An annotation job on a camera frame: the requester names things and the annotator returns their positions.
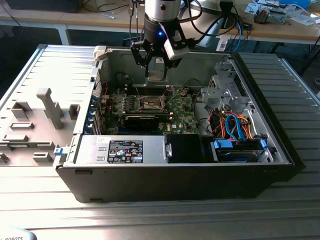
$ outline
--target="desk leg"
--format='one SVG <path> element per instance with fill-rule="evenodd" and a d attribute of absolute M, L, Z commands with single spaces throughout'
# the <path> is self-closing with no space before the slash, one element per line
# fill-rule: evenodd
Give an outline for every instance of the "desk leg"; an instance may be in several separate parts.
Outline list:
<path fill-rule="evenodd" d="M 71 45 L 67 26 L 65 24 L 56 25 L 56 29 L 59 31 L 62 45 Z"/>
<path fill-rule="evenodd" d="M 223 34 L 220 36 L 220 40 L 218 42 L 218 46 L 216 47 L 217 52 L 224 52 L 228 43 L 228 40 L 230 39 L 231 35 L 229 34 Z"/>

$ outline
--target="blue latch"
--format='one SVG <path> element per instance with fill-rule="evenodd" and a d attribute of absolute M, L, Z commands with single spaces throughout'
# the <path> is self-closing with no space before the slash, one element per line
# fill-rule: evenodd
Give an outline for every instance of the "blue latch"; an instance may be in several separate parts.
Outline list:
<path fill-rule="evenodd" d="M 267 143 L 266 143 L 265 140 L 261 139 L 261 140 L 260 140 L 260 144 L 261 144 L 261 146 L 263 147 L 263 149 L 266 149 L 266 148 L 267 148 Z"/>
<path fill-rule="evenodd" d="M 214 141 L 213 146 L 215 149 L 233 149 L 232 141 L 227 139 L 217 139 Z"/>
<path fill-rule="evenodd" d="M 65 147 L 56 147 L 53 155 L 55 156 L 62 156 L 62 155 L 66 155 L 69 152 L 69 147 L 65 146 Z"/>

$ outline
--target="white cable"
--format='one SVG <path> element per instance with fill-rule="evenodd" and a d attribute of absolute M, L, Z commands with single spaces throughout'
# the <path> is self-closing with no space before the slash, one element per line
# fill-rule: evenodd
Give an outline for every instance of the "white cable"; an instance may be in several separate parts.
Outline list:
<path fill-rule="evenodd" d="M 103 14 L 103 13 L 101 13 L 101 12 L 98 12 L 100 15 L 103 15 L 103 16 L 105 16 L 105 17 L 108 17 L 108 18 L 111 18 L 111 19 L 115 19 L 115 17 L 114 16 L 110 16 L 110 15 L 105 15 L 105 14 Z"/>
<path fill-rule="evenodd" d="M 307 10 L 305 10 L 302 6 L 299 6 L 299 5 L 297 5 L 297 4 L 287 4 L 288 6 L 295 6 L 295 7 L 297 7 L 297 8 L 300 8 L 300 9 L 302 9 L 303 11 L 305 11 L 307 14 L 309 14 L 309 16 L 310 16 L 310 12 L 308 12 Z"/>
<path fill-rule="evenodd" d="M 250 111 L 248 109 L 246 109 L 246 111 L 248 112 L 248 115 L 249 115 L 249 118 L 250 118 L 250 121 L 251 121 L 251 125 L 253 127 L 253 131 L 254 131 L 255 135 L 258 135 L 257 130 L 256 130 L 256 126 L 255 126 L 255 122 L 254 122 L 254 120 L 253 120 L 253 118 L 251 116 L 251 113 L 250 113 Z"/>

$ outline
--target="motherboard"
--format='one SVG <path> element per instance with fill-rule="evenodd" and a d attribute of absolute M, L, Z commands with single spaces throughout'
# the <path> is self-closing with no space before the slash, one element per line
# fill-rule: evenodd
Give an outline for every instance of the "motherboard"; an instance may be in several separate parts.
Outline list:
<path fill-rule="evenodd" d="M 198 134 L 193 101 L 182 87 L 114 89 L 106 99 L 105 134 Z"/>

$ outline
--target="green circuit board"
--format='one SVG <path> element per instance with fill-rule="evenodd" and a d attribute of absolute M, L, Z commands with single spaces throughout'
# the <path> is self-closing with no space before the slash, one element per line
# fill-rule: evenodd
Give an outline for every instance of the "green circuit board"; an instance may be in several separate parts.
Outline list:
<path fill-rule="evenodd" d="M 192 104 L 191 94 L 187 94 L 183 88 L 172 87 L 166 96 L 126 95 L 122 89 L 117 89 L 110 95 L 107 107 L 109 111 L 106 111 L 104 116 L 105 134 L 130 134 L 123 127 L 125 117 L 142 112 L 144 116 L 159 118 L 158 130 L 143 134 L 198 134 L 198 123 L 192 112 Z"/>

